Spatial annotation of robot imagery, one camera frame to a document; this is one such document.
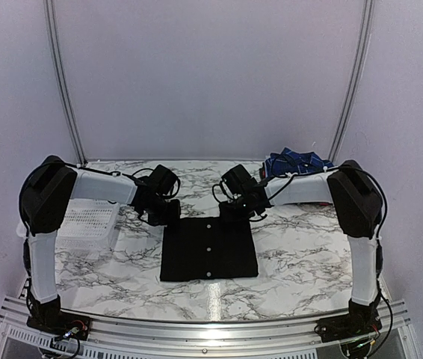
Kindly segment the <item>red plaid shirt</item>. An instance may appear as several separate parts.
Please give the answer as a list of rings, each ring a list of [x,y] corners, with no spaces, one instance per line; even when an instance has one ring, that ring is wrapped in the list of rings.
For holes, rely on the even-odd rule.
[[[272,206],[289,204],[333,204],[327,183],[332,171],[315,174],[287,174],[259,182]]]

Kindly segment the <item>blue plaid shirt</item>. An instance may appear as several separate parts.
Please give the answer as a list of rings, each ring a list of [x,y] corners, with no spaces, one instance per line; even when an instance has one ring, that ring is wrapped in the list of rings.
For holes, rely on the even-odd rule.
[[[332,168],[334,164],[322,159],[315,152],[297,153],[285,147],[280,153],[271,153],[263,162],[264,178],[284,177],[287,173],[315,174],[323,168]]]

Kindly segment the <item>black long sleeve shirt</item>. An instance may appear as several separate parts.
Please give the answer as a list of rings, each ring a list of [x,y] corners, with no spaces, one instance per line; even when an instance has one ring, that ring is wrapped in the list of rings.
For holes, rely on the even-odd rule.
[[[162,282],[249,278],[258,274],[249,221],[182,218],[164,228]]]

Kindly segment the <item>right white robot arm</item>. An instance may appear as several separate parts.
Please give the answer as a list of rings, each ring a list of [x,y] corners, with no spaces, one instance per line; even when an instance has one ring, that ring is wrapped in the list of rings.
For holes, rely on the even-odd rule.
[[[217,187],[227,197],[219,208],[220,217],[228,222],[262,216],[267,209],[283,205],[332,205],[351,249],[352,291],[342,327],[357,335],[371,324],[382,298],[380,231],[388,209],[382,188],[371,174],[356,161],[347,160],[314,173],[288,171],[257,180],[243,165],[236,165],[221,177]]]

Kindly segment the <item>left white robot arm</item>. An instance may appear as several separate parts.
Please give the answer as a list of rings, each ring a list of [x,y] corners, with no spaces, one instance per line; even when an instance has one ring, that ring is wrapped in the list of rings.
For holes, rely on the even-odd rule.
[[[61,310],[55,283],[55,241],[72,199],[103,200],[133,208],[150,226],[179,220],[176,196],[181,181],[170,169],[157,165],[143,177],[106,172],[66,163],[48,156],[24,181],[19,192],[19,215],[26,230],[24,265],[28,273],[31,318],[52,333],[68,320]]]

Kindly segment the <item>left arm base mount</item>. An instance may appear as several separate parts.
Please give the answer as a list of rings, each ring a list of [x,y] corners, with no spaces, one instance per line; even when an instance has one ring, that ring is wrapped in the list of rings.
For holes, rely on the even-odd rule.
[[[48,309],[45,312],[31,314],[26,322],[29,328],[63,336],[73,328],[78,329],[75,335],[80,340],[86,340],[89,336],[91,318],[75,313],[68,313],[57,309]]]

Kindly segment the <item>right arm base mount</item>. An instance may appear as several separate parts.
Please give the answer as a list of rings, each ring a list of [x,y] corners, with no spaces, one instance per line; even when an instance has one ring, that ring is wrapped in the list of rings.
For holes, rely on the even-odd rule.
[[[379,316],[366,319],[360,314],[345,314],[319,319],[314,331],[323,343],[328,343],[370,333],[376,334],[382,327]]]

